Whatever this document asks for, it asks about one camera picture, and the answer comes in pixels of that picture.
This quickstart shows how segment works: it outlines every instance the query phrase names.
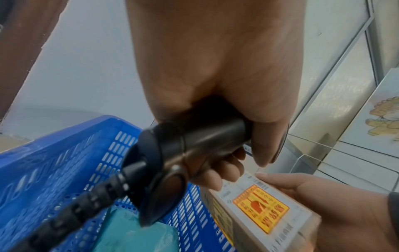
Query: cartoon illustration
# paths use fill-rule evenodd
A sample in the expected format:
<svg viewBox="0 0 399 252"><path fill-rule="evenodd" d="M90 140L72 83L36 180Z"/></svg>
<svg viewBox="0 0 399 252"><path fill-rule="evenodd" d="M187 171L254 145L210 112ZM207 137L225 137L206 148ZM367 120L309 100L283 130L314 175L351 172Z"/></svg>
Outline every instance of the cartoon illustration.
<svg viewBox="0 0 399 252"><path fill-rule="evenodd" d="M399 141L399 97L383 100L370 114L379 118L366 120L368 126L374 127L368 131L369 135L395 135L394 141Z"/></svg>

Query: blue plastic basket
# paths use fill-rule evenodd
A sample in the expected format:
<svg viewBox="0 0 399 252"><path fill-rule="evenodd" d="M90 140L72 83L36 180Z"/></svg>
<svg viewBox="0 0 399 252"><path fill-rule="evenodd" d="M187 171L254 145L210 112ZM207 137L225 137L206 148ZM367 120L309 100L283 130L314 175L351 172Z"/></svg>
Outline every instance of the blue plastic basket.
<svg viewBox="0 0 399 252"><path fill-rule="evenodd" d="M0 154L0 248L10 249L40 223L95 184L118 173L140 129L102 116ZM126 197L115 206L137 213ZM53 251L90 251L105 212ZM180 252L235 251L190 185L179 206L163 221L179 231Z"/></svg>

